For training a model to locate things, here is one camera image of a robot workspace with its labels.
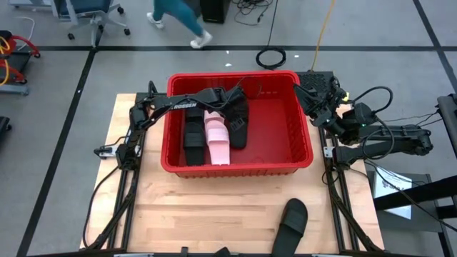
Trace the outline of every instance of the yellow cable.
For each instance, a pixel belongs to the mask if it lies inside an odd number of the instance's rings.
[[[0,40],[3,41],[6,45],[6,48],[4,48],[0,44],[0,54],[4,54],[4,50],[9,51],[9,49],[10,49],[9,44],[8,44],[8,41],[6,41],[6,39],[4,39],[1,36],[0,36]],[[8,66],[8,61],[6,59],[5,59],[5,69],[6,69],[6,76],[5,76],[5,79],[3,80],[3,82],[0,83],[0,86],[3,86],[4,84],[6,84],[6,82],[8,81],[8,78],[9,78],[9,66]]]
[[[334,5],[335,5],[335,0],[331,0],[330,9],[327,12],[326,19],[323,21],[321,34],[319,35],[319,40],[317,41],[316,52],[314,53],[314,61],[313,61],[313,65],[311,66],[311,71],[314,71],[314,65],[316,64],[317,54],[319,53],[319,46],[321,45],[322,35],[323,35],[323,32],[326,30],[327,21],[328,21],[328,18],[330,17],[331,10],[333,9]]]

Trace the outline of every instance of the wooden tabletop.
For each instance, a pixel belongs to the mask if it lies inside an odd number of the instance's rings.
[[[135,94],[119,94],[106,143],[125,136],[129,109]],[[136,196],[129,252],[213,253],[227,246],[239,253],[270,253],[282,210],[290,198],[301,199],[308,209],[308,225],[297,253],[338,253],[328,188],[321,181],[323,156],[318,129],[308,125],[314,160],[288,176],[240,178],[179,178],[161,164],[164,119],[146,135]],[[98,183],[116,167],[116,159],[101,161]],[[365,172],[362,161],[353,168]],[[99,189],[87,229],[91,243],[113,214],[121,172]],[[378,219],[365,176],[347,171],[346,180],[354,218],[373,242],[383,248]],[[346,248],[351,248],[341,216]],[[121,221],[119,228],[124,227]],[[116,246],[120,246],[117,236]]]

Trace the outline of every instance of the gray floor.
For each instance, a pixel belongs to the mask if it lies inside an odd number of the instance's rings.
[[[151,28],[145,12],[149,0],[119,0],[126,10],[113,18],[129,24],[132,35],[107,26],[101,39],[104,46],[186,46],[192,35],[171,17],[164,18],[165,31]],[[442,45],[457,45],[453,0],[422,0]],[[280,1],[271,44],[314,45],[329,0]],[[234,6],[224,25],[204,24],[215,36],[214,45],[264,45],[273,21],[271,7],[256,27],[233,21]],[[81,30],[75,41],[66,38],[66,24],[59,24],[44,11],[11,9],[0,3],[0,24],[16,34],[28,36],[28,21],[36,20],[32,41],[41,46],[87,46],[89,32]],[[255,21],[258,15],[245,19]],[[412,1],[337,1],[323,45],[338,46],[431,46]],[[49,166],[69,104],[88,52],[46,51],[33,59],[27,72],[31,93],[27,97],[0,95],[0,115],[9,116],[14,130],[0,146],[0,248],[4,256],[15,256],[36,196]],[[29,254],[75,251],[79,247],[89,197],[94,188],[99,160],[92,150],[106,137],[115,97],[119,93],[145,91],[154,80],[159,91],[166,90],[168,77],[176,73],[200,71],[255,71],[257,51],[100,51],[96,54],[81,96],[54,182],[44,206]],[[313,51],[288,51],[282,69],[305,71],[311,66]],[[446,53],[457,69],[457,53]],[[266,54],[265,62],[278,58]],[[381,118],[427,114],[434,111],[436,97],[453,93],[435,52],[322,51],[315,70],[332,70],[342,87],[357,96],[372,86],[389,86],[394,92],[391,108]],[[367,96],[376,108],[387,95]],[[434,180],[456,175],[456,158],[441,123],[428,127],[434,150],[425,157],[399,153],[379,163],[393,171],[429,173]],[[449,221],[454,226],[457,222]],[[442,256],[438,237],[429,233],[382,230],[386,248],[394,253]],[[450,232],[453,242],[457,236]]]

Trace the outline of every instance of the white cable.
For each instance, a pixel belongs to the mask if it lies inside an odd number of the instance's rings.
[[[29,21],[32,22],[31,30],[30,30],[30,35],[29,35],[29,37],[28,37],[28,39],[27,39],[27,40],[30,41],[31,37],[34,35],[35,20],[33,20],[32,18],[29,18],[29,17],[25,17],[25,16],[19,16],[19,17],[14,17],[14,18],[17,18],[17,19],[28,19]],[[19,47],[19,49],[17,49],[17,51],[22,50],[26,45],[27,45],[27,43],[24,43],[24,45],[22,45],[21,47]]]

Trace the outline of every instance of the person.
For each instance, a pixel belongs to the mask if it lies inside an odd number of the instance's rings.
[[[163,29],[162,17],[165,13],[178,19],[196,35],[191,41],[192,48],[201,49],[212,40],[213,36],[200,26],[194,11],[184,3],[184,0],[154,0],[154,13],[149,12],[146,16],[157,28]]]

